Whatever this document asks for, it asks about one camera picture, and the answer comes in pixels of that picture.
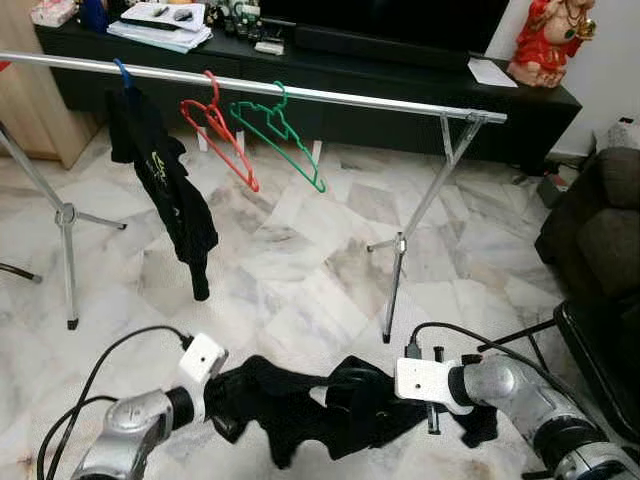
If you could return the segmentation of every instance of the black cabinet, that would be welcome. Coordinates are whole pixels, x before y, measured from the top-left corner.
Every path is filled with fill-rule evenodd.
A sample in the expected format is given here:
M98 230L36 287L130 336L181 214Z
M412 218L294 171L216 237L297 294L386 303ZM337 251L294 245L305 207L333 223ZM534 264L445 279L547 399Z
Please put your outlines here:
M451 107L475 108L508 115L503 125L484 126L467 157L520 164L535 170L580 111L580 104L563 87L553 90L520 86L517 89L478 84L470 72L449 72L393 62L365 60L286 46L275 57L253 50L247 42L214 32L214 37L182 55L110 35L98 35L69 22L58 29L36 27L45 53L202 72L261 82L330 90ZM504 62L497 62L505 68ZM104 91L119 88L110 75L54 69L67 106L74 110L104 109ZM178 105L185 98L208 103L208 88L162 80L136 79L136 84L162 109L169 125L184 125ZM224 109L243 99L267 106L275 96L221 91ZM226 115L231 127L234 122ZM287 120L307 140L341 142L424 153L442 153L440 122L436 117L373 110L331 103L290 99ZM452 120L457 135L463 121Z

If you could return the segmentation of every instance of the blue hanger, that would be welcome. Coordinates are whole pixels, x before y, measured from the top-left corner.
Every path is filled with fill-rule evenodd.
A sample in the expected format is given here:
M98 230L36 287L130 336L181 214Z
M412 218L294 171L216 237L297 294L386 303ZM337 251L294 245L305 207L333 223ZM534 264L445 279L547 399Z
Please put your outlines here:
M122 73L124 88L133 87L133 78L131 78L131 75L129 74L129 72L127 72L127 69L125 68L124 64L120 61L119 58L114 58L113 61L116 65L118 65L118 68L120 69L120 73Z

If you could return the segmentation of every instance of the figurine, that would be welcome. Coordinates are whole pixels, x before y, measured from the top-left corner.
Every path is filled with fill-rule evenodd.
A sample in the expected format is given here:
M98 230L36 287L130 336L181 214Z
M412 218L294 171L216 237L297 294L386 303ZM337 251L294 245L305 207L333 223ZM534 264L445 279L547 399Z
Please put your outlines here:
M595 35L596 24L587 18L594 5L595 0L533 0L507 72L532 87L557 87L567 55L573 57Z

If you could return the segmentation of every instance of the plastic hanger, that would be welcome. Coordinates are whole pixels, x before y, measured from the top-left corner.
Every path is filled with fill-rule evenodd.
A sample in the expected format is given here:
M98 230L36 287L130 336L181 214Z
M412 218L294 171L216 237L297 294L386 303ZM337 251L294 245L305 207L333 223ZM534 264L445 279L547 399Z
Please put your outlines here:
M227 165L229 165L231 170L233 170L244 181L244 183L249 186L251 190L257 192L260 190L260 185L258 185L258 181L253 174L253 167L251 166L251 163L249 163L249 159L245 155L244 149L242 149L240 145L238 145L238 142L236 141L233 133L231 133L227 128L227 124L224 121L222 112L220 112L220 109L218 108L220 93L218 90L218 82L216 81L216 77L209 70L206 70L204 74L211 79L211 86L213 87L213 99L211 100L211 103L209 105L203 105L202 103L195 100L183 100L182 102L180 102L180 113L182 113L182 116L185 118L185 120L189 122L189 124L193 128L196 129L198 134L200 134L200 136L205 139L207 144L216 151L216 153L226 162ZM191 118L191 114L189 113L189 107L191 106L200 109L204 113L209 126L216 131L216 133L220 136L220 138L222 138L222 140L231 143L236 153L240 157L240 160L242 160L242 164L246 168L247 173L242 172L235 165L234 161L231 160L211 138L209 138L204 128L198 125L195 120Z
M118 68L120 69L120 73L122 74L122 81L124 82L124 88L133 87L133 78L127 71L124 64L120 61L119 58L114 58L113 61L116 65L118 65Z
M287 123L287 120L285 119L283 110L287 106L287 101L288 101L287 91L284 88L284 85L282 85L282 83L274 82L274 84L282 89L282 100L275 107L267 108L264 105L260 105L259 103L243 101L243 102L232 103L229 106L229 112L231 113L231 116L233 118L238 120L240 123L242 123L245 127L251 130L253 133L258 135L262 140L264 140L269 145L271 145L271 147L274 148L280 155L286 158L289 161L289 163L293 165L294 168L298 172L300 172L300 174L304 178L306 178L309 181L309 183L311 183L311 185L313 185L316 188L316 190L318 190L320 193L324 193L326 192L327 187L324 183L324 180L318 178L318 162L316 162L316 160L313 158L313 155L309 152L309 150L307 150L307 148L304 146L304 144L300 140L300 137L298 136L298 134L291 127L291 125ZM269 129L273 133L278 135L283 140L295 140L296 145L300 150L302 150L302 153L304 153L304 155L307 157L307 160L309 160L309 163L313 167L313 175L309 176L307 172L304 170L304 168L302 168L293 158L291 158L284 150L282 150L282 148L280 148L273 141L267 138L267 136L264 133L262 133L260 130L258 130L257 127L255 127L254 125L249 123L247 120L242 118L242 110L245 108L251 109L254 112L265 113L267 127L269 127ZM275 123L276 121L279 122L280 125L282 125L282 129L278 127L278 125Z

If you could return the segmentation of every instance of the marble floor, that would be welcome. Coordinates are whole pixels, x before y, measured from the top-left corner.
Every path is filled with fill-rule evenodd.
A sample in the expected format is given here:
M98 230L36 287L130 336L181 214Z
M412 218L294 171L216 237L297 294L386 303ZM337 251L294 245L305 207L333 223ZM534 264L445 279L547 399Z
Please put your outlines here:
M262 189L254 194L211 153L178 132L191 181L211 208L220 244L209 255L212 295L192 298L179 263L133 168L110 161L102 130L71 171L37 162L65 201L128 223L125 231L78 223L75 251L80 327L66 330L59 233L53 212L11 159L0 159L0 260L44 276L34 285L0 272L0 478L35 478L35 457L53 421L69 408L91 365L122 335L169 324L206 332L230 351L226 368L257 353L301 372L326 374L354 354L392 373L410 330L428 320L453 322L488 337L550 318L562 289L533 241L548 211L535 180L511 184L504 165L463 161L409 241L390 345L381 326L392 252L365 251L404 225L442 159L329 144L319 194L271 150L250 145ZM449 357L475 343L430 331L426 351ZM574 385L579 375L557 334L541 338L552 369ZM532 356L526 342L515 343ZM168 386L180 357L163 333L114 352L92 394L117 397ZM106 406L83 412L58 470L69 478L100 430ZM500 436L475 450L459 441L448 416L443 434L424 425L383 449L331 462L307 442L293 466L271 463L267 437L255 424L237 445L210 424L177 432L151 456L148 479L513 479L541 465L500 417Z

